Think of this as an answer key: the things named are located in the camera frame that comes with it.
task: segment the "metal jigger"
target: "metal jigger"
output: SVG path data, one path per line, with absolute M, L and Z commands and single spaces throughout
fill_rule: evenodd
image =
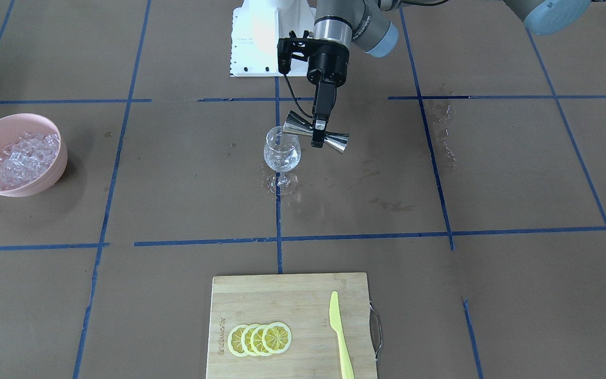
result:
M 289 111 L 284 127 L 282 127 L 282 131 L 285 133 L 308 137 L 312 137 L 313 129 L 312 123 L 294 111 Z M 341 154 L 347 147 L 347 140 L 349 140 L 349 134 L 326 132 L 324 135 L 324 142 Z

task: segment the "knife handle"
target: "knife handle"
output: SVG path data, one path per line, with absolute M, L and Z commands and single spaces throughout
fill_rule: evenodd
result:
M 343 333 L 337 333 L 338 336 L 338 355 L 341 360 L 341 375 L 343 379 L 354 379 L 354 371 L 352 370 L 352 363 L 349 360 L 349 353 L 347 352 L 347 345 L 345 343 L 345 336 Z

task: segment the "glass base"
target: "glass base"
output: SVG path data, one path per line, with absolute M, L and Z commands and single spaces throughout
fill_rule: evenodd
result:
M 269 177 L 266 185 L 271 194 L 276 194 L 279 187 L 280 195 L 289 195 L 296 191 L 298 178 L 292 173 L 279 173 L 279 178 L 277 175 Z

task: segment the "pink bowl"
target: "pink bowl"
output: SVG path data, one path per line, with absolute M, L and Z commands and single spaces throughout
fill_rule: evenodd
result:
M 60 131 L 58 131 L 55 123 L 47 118 L 34 115 L 32 113 L 19 113 L 0 118 L 0 151 L 9 144 L 14 144 L 25 134 L 41 133 L 41 134 L 58 134 L 60 139 L 60 151 L 57 153 L 55 160 L 50 165 L 48 170 L 40 177 L 32 182 L 23 185 L 22 187 L 0 191 L 2 196 L 22 197 L 38 194 L 47 190 L 51 185 L 55 184 L 67 167 L 67 145 Z

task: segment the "cutting board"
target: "cutting board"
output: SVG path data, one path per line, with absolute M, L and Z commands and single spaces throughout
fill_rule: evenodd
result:
M 206 379 L 341 379 L 329 300 L 338 299 L 356 379 L 377 379 L 365 273 L 215 276 L 209 315 Z M 236 357 L 228 334 L 238 324 L 281 321 L 291 345 L 269 357 Z

